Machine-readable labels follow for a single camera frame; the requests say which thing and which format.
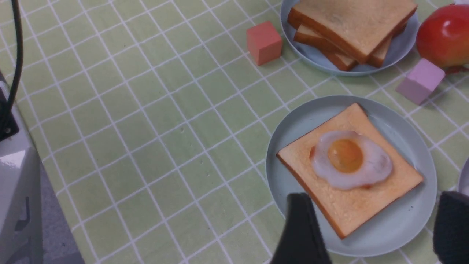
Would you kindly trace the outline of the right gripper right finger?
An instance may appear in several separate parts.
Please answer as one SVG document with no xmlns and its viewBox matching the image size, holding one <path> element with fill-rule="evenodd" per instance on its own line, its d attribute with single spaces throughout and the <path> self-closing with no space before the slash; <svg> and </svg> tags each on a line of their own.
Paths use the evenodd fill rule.
<svg viewBox="0 0 469 264">
<path fill-rule="evenodd" d="M 442 192 L 433 231 L 433 250 L 442 264 L 469 262 L 469 198 L 456 191 Z"/>
</svg>

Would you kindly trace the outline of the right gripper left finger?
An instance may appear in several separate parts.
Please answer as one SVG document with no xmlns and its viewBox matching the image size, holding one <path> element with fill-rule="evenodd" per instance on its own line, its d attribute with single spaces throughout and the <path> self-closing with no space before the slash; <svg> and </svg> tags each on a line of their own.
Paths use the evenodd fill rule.
<svg viewBox="0 0 469 264">
<path fill-rule="evenodd" d="M 289 194 L 287 206 L 286 222 L 271 263 L 331 264 L 308 194 Z"/>
</svg>

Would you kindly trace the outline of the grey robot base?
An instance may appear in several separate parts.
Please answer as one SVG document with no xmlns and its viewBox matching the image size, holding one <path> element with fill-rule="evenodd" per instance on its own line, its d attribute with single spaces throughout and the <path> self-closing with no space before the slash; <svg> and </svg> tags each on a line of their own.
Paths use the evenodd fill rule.
<svg viewBox="0 0 469 264">
<path fill-rule="evenodd" d="M 19 131 L 1 141 L 1 263 L 28 257 L 43 262 L 40 156 L 16 105 L 12 115 Z"/>
</svg>

